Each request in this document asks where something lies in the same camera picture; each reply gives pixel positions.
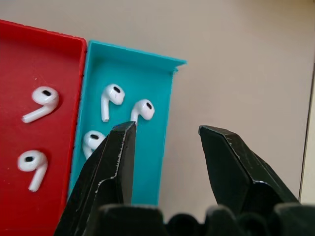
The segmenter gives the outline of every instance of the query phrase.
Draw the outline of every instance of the red tray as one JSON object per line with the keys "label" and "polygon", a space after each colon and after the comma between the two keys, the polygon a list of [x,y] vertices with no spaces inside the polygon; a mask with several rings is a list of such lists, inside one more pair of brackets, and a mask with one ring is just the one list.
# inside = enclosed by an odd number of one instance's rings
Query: red tray
{"label": "red tray", "polygon": [[[0,20],[0,235],[51,236],[66,203],[86,42],[42,29]],[[40,105],[39,86],[57,90],[51,114],[32,123],[21,117]],[[37,192],[28,186],[34,172],[17,160],[37,149],[48,170]]]}

